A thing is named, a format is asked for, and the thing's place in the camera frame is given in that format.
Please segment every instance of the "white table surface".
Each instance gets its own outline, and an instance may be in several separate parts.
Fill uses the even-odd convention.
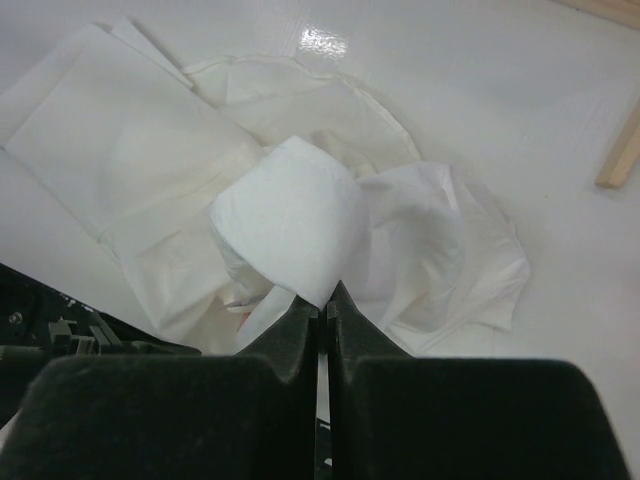
[[[2,0],[0,92],[123,15],[182,66],[260,52],[353,75],[426,158],[473,168],[533,270],[496,354],[579,365],[640,476],[640,167],[621,191],[593,186],[640,93],[639,31],[545,0]],[[117,267],[6,157],[0,232],[0,262],[149,328]]]

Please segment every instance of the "screw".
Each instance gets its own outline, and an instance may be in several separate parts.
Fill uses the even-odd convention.
[[[9,323],[11,325],[18,325],[22,323],[22,314],[20,312],[15,312],[9,315]]]

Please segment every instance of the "crumpled tissue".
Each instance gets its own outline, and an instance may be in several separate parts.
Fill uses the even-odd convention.
[[[291,59],[181,71],[126,19],[88,26],[0,97],[0,145],[120,265],[156,333],[206,353],[342,279],[427,354],[462,325],[508,329],[528,277],[480,182],[422,162],[354,82]]]

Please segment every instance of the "white paper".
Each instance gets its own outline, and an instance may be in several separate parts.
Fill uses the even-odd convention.
[[[278,147],[294,136],[314,146]],[[180,72],[128,20],[111,33],[88,26],[0,97],[0,145],[111,254],[156,333],[205,353],[246,345],[294,292],[323,305],[338,279],[407,351],[444,338],[463,351],[462,325],[510,327],[528,276],[479,182],[421,162],[354,81],[291,59],[219,57]],[[287,171],[264,184],[252,169],[287,149]],[[333,173],[310,175],[313,158]],[[246,189],[246,178],[257,181]],[[222,198],[260,194],[227,204],[212,229],[228,187]]]

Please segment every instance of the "wooden stick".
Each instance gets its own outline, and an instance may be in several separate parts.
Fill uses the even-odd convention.
[[[640,28],[640,0],[556,0],[578,10]]]
[[[616,143],[613,144],[611,153],[596,178],[596,185],[605,188],[621,187],[638,157],[640,157],[640,100]]]

